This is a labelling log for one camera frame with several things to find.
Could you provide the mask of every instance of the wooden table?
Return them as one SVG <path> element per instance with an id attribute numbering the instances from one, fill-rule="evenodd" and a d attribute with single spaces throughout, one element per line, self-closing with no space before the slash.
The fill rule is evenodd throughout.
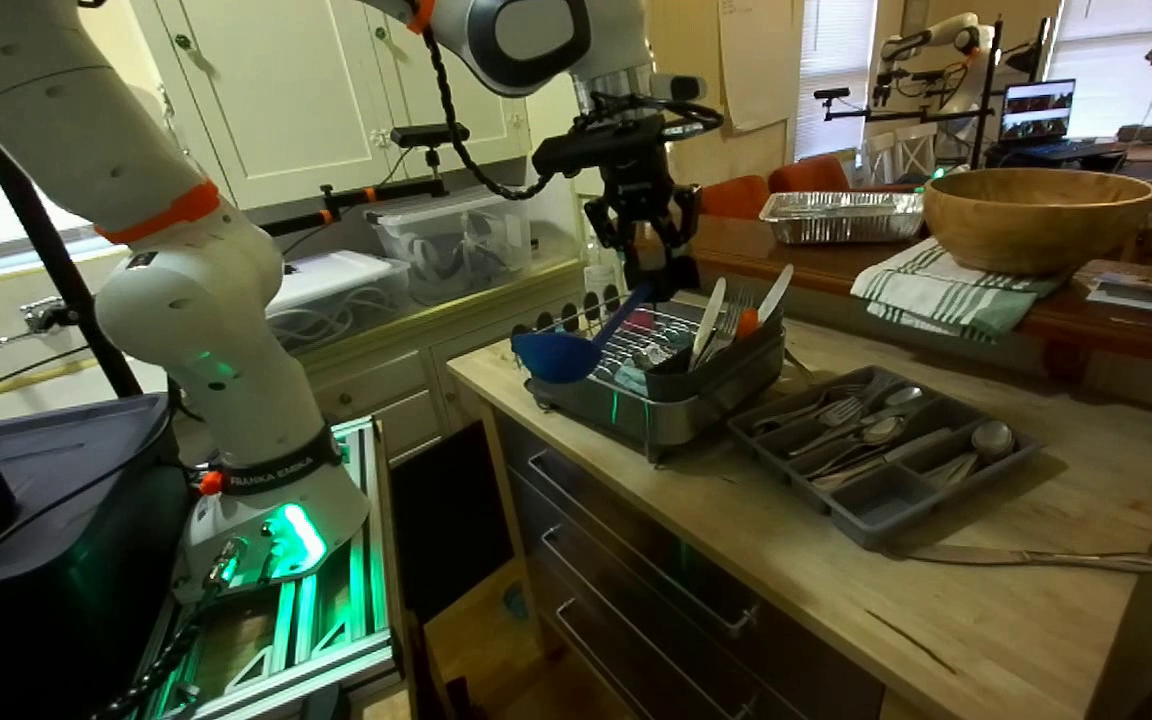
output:
<path id="1" fill-rule="evenodd" d="M 879 365 L 1005 415 L 1043 445 L 1032 462 L 963 495 L 915 540 L 1152 548 L 1152 412 L 920 365 L 904 347 L 817 325 L 791 325 L 791 335 L 811 347 L 822 373 Z M 453 374 L 927 716 L 1091 716 L 1110 692 L 1103 672 L 1133 593 L 1152 593 L 1152 580 L 1117 572 L 889 561 L 841 534 L 723 431 L 654 462 L 627 445 L 543 412 L 526 391 L 507 343 L 453 358 Z"/>
<path id="2" fill-rule="evenodd" d="M 785 248 L 760 221 L 704 215 L 698 233 L 698 261 L 704 277 L 775 279 L 785 265 L 796 285 L 830 297 L 848 297 L 855 270 L 891 254 L 898 248 Z M 1019 327 L 1043 340 L 1048 373 L 1082 378 L 1091 351 L 1122 351 L 1152 358 L 1152 311 L 1087 302 L 1085 288 L 1066 285 L 1036 302 Z"/>

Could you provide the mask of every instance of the floor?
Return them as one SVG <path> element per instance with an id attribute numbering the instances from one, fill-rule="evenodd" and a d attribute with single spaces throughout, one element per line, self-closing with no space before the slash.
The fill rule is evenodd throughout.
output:
<path id="1" fill-rule="evenodd" d="M 572 651 L 537 644 L 517 563 L 423 624 L 423 644 L 449 720 L 633 720 Z M 360 720 L 413 720 L 413 699 L 395 692 Z"/>

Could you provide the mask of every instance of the towel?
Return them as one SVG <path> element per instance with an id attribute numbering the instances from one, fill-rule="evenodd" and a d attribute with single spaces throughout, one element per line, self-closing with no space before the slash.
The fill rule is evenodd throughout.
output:
<path id="1" fill-rule="evenodd" d="M 1024 311 L 1043 301 L 1060 279 L 1019 279 L 959 269 L 937 236 L 863 269 L 854 279 L 854 297 L 879 319 L 963 335 L 999 340 Z"/>

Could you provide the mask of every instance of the white cabinet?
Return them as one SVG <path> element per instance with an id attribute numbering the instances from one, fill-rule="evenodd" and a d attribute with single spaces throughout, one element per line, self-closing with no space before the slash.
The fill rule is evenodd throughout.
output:
<path id="1" fill-rule="evenodd" d="M 402 109 L 395 115 L 404 115 L 404 124 L 449 124 L 423 38 L 373 7 L 366 7 L 366 17 L 373 23 L 389 103 Z M 445 66 L 458 121 L 468 126 L 468 155 L 476 165 L 528 155 L 533 136 L 526 101 L 491 94 L 453 50 L 445 50 Z M 441 148 L 441 167 L 465 167 L 453 143 Z M 413 153 L 404 172 L 423 174 L 423 153 Z"/>
<path id="2" fill-rule="evenodd" d="M 138 19 L 178 136 L 242 209 L 376 184 L 402 159 L 389 131 L 441 121 L 420 38 L 360 0 L 138 0 Z M 474 148 L 526 155 L 526 111 L 453 77 Z"/>

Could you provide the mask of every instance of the wooden bowl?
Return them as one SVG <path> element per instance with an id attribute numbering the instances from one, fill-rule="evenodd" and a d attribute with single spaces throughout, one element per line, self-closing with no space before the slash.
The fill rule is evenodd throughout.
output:
<path id="1" fill-rule="evenodd" d="M 1072 167 L 977 167 L 927 188 L 927 229 L 979 270 L 1066 277 L 1122 254 L 1152 221 L 1152 184 Z"/>

